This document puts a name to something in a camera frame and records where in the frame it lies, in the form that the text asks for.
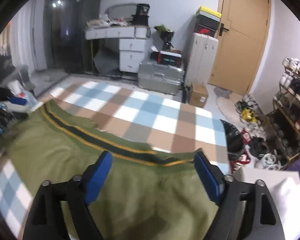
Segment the green yellow varsity jacket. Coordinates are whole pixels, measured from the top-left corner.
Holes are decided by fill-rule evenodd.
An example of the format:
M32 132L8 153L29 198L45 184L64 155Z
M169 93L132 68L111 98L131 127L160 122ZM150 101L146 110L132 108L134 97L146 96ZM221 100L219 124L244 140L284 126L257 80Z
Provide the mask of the green yellow varsity jacket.
M89 210L105 239L202 239L216 213L193 153L165 153L97 130L54 101L0 139L0 218L21 237L42 181L82 174L103 151L113 164Z

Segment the grey fleece blanket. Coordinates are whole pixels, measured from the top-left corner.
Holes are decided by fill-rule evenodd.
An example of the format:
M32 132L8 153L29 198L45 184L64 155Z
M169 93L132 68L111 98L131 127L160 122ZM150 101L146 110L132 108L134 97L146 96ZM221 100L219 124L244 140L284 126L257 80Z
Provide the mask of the grey fleece blanket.
M300 184L288 177L275 185L270 194L279 213L285 239L299 239Z

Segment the shoes pile on floor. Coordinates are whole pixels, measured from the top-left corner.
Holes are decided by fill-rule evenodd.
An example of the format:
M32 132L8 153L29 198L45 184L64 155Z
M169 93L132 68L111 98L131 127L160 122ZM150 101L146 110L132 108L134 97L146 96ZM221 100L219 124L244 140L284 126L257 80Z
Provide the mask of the shoes pile on floor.
M276 146L277 136L254 98L247 94L235 102L243 138L244 153L235 162L235 169L244 165L270 171L285 169L288 160Z

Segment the black garbage bag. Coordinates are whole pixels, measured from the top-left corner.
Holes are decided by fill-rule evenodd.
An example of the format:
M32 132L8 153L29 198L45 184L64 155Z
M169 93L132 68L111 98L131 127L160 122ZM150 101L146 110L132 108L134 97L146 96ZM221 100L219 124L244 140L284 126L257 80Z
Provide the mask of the black garbage bag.
M228 159L236 161L244 152L244 141L240 131L231 123L221 120L225 136Z

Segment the wooden shoe rack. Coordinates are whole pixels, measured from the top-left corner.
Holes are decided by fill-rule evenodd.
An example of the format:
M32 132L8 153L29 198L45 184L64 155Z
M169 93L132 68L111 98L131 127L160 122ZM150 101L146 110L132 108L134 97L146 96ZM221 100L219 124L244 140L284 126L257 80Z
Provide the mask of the wooden shoe rack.
M273 111L266 120L274 131L271 142L287 166L300 157L300 61L284 58L284 72L279 80L279 91L273 97Z

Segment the checkered bed sheet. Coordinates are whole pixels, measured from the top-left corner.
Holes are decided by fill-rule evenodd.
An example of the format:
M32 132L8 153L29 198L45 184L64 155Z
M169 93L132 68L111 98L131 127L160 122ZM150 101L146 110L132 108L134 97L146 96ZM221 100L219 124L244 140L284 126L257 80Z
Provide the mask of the checkered bed sheet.
M156 152L202 150L223 172L229 169L223 124L205 109L93 81L55 88L42 105L49 101L73 116L89 119L101 132L148 144ZM3 152L0 146L0 157ZM23 233L15 237L1 218L0 230L10 239L23 237Z

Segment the cardboard box on floor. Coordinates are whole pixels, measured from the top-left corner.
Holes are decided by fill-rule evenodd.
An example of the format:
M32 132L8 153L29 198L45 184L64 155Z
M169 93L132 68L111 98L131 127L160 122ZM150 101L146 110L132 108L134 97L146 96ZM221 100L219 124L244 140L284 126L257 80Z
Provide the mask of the cardboard box on floor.
M198 83L193 83L191 85L189 98L190 105L204 108L208 97L209 93L204 85Z

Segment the silver aluminium suitcase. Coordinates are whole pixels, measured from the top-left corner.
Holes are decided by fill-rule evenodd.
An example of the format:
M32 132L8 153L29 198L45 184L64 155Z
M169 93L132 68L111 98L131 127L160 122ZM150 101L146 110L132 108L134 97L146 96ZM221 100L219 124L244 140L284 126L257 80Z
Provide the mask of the silver aluminium suitcase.
M138 70L138 86L164 94L176 95L184 81L183 67L142 61Z

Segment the white tall suitcase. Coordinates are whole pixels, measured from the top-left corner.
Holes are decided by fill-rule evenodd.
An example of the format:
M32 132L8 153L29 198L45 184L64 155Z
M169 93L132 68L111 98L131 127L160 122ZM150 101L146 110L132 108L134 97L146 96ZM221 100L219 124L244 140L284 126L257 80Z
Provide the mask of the white tall suitcase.
M218 49L218 40L214 37L193 33L184 85L193 83L206 85L211 76Z

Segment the black red box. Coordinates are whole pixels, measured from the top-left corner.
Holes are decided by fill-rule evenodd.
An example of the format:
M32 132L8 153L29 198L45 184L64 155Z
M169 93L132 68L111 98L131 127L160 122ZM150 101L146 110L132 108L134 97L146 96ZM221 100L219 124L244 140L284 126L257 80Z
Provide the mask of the black red box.
M170 51L153 51L150 53L150 59L162 65L180 67L182 64L182 55Z

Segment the stacked shoe boxes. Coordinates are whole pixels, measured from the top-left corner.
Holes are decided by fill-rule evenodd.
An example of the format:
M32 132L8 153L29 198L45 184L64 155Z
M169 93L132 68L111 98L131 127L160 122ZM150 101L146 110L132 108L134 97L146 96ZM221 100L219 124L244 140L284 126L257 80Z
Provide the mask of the stacked shoe boxes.
M215 37L219 28L222 14L220 12L200 6L196 11L195 33Z

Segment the white drawer desk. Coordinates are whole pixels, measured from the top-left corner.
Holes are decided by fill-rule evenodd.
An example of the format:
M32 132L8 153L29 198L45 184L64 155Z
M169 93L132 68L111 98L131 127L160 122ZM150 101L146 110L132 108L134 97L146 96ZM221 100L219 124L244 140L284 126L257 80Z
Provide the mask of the white drawer desk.
M118 43L119 70L128 73L137 73L139 64L149 56L153 40L151 29L142 25L127 27L90 27L85 31L86 40L105 39L106 44L114 48Z

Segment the wooden door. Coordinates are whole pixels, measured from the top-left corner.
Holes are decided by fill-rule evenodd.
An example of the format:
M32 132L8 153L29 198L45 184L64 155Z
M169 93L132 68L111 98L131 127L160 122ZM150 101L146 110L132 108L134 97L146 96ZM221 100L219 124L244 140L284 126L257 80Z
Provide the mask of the wooden door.
M219 5L219 45L209 81L244 95L253 84L266 46L271 0L220 0Z

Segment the black refrigerator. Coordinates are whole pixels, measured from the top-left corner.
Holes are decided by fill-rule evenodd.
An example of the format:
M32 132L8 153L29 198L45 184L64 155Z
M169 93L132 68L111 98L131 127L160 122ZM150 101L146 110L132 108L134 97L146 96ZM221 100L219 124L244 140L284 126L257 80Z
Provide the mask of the black refrigerator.
M48 1L53 68L68 74L93 72L91 44L85 38L85 31L87 22L99 17L100 1Z

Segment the grey bed frame cushion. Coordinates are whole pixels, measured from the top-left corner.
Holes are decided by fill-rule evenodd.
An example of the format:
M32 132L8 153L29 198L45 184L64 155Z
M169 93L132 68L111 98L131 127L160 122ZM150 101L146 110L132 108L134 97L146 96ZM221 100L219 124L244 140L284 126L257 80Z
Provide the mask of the grey bed frame cushion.
M260 179L265 182L268 189L275 187L287 178L291 178L295 184L300 184L299 174L295 171L269 171L243 166L235 171L232 176L238 181L247 183L254 183Z

